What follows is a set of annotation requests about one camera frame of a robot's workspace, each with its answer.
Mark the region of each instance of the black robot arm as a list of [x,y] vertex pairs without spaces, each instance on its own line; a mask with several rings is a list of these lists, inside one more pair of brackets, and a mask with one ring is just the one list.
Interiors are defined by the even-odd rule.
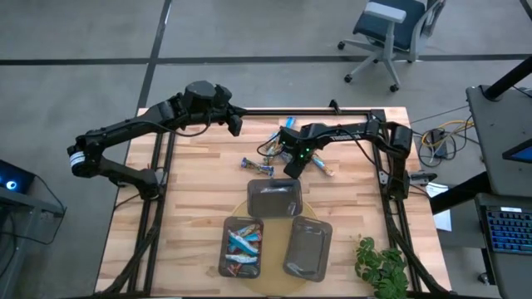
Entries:
[[[383,131],[390,130],[390,141],[383,137]],[[394,199],[408,196],[409,178],[406,171],[406,158],[410,154],[412,131],[395,122],[369,120],[361,124],[333,125],[309,124],[299,132],[286,127],[279,131],[282,151],[291,154],[292,159],[284,168],[284,173],[293,179],[299,177],[305,165],[311,161],[315,150],[322,150],[331,142],[368,140],[392,158],[390,175],[387,178],[387,193]]]
[[106,159],[103,151],[148,133],[184,130],[187,125],[228,124],[229,132],[238,136],[242,126],[240,116],[246,110],[232,106],[231,96],[223,86],[197,81],[189,84],[184,94],[178,93],[153,105],[143,115],[77,136],[76,144],[67,149],[72,173],[84,178],[102,175],[117,185],[133,184],[143,199],[155,199],[162,189],[153,169],[129,168]]

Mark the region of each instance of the plastic tray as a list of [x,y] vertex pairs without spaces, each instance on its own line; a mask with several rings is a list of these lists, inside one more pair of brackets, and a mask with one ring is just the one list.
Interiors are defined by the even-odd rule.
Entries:
[[248,183],[252,217],[294,217],[303,211],[301,183],[296,179],[253,179]]
[[228,251],[229,246],[229,230],[231,232],[236,232],[241,228],[245,228],[251,224],[258,224],[260,233],[262,234],[264,232],[264,223],[262,220],[257,218],[247,218],[247,217],[229,217],[226,218],[224,221],[224,235],[222,237],[222,247],[220,249],[220,255],[219,255],[219,264],[218,264],[218,272],[219,275],[223,277],[236,277],[236,278],[257,278],[260,275],[260,263],[261,263],[261,256],[262,256],[262,241],[259,242],[259,254],[257,255],[258,261],[253,266],[256,268],[256,272],[250,271],[251,269],[248,269],[249,267],[246,267],[246,265],[243,265],[237,275],[233,275],[231,271],[229,271],[229,266],[231,264],[234,264],[235,266],[238,265],[237,262],[228,261],[225,258],[225,254],[230,254]]
[[292,223],[283,270],[313,282],[325,278],[333,227],[329,223],[297,216]]

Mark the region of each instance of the butcher block tabletop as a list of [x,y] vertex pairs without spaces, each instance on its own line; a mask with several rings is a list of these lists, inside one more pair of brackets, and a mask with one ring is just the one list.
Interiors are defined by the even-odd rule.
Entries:
[[[406,108],[375,109],[383,109],[388,121],[409,126]],[[226,125],[212,125],[197,137],[177,136],[156,256],[152,296],[264,295],[247,288],[241,279],[221,277],[218,274],[220,246],[224,220],[246,201],[248,182],[251,179],[267,178],[251,169],[242,169],[242,158],[262,161],[263,157],[256,152],[257,147],[278,131],[280,125],[285,124],[289,110],[287,108],[286,116],[243,117],[244,123],[239,137],[233,137],[227,131]],[[300,126],[313,122],[337,125],[363,121],[366,121],[365,116],[298,115],[294,129],[298,130]],[[202,125],[189,126],[186,133],[202,129]],[[160,165],[165,157],[167,135],[163,141]],[[134,169],[149,167],[154,143],[155,134],[132,140],[126,165]],[[372,157],[371,143],[360,143]],[[355,273],[354,250],[359,235],[375,239],[377,249],[389,246],[375,166],[364,157],[353,141],[331,143],[317,153],[335,175],[328,177],[315,164],[310,163],[299,179],[303,201],[319,220],[330,223],[333,228],[327,272],[322,282],[305,282],[296,291],[282,295],[370,296],[373,294],[371,286]],[[281,159],[274,160],[274,178],[288,177],[283,173],[284,165]],[[412,146],[406,167],[409,172],[420,169],[415,146]],[[135,188],[123,188],[118,193],[116,203],[135,194]],[[451,289],[428,199],[410,193],[404,203],[416,255],[440,285]],[[96,291],[107,288],[130,259],[135,248],[141,210],[142,200],[135,198],[114,212]],[[146,260],[147,254],[140,265],[139,287],[143,285]]]

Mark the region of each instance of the keyboard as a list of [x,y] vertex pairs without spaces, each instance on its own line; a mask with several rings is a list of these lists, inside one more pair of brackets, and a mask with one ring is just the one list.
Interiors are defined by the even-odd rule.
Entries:
[[532,213],[486,210],[495,252],[532,254]]

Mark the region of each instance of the chair wheel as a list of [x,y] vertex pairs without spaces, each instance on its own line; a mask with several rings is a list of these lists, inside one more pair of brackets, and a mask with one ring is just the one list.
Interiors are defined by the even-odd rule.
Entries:
[[478,279],[479,282],[484,283],[486,286],[490,285],[490,282],[488,281],[488,274],[485,272],[480,274],[476,279]]

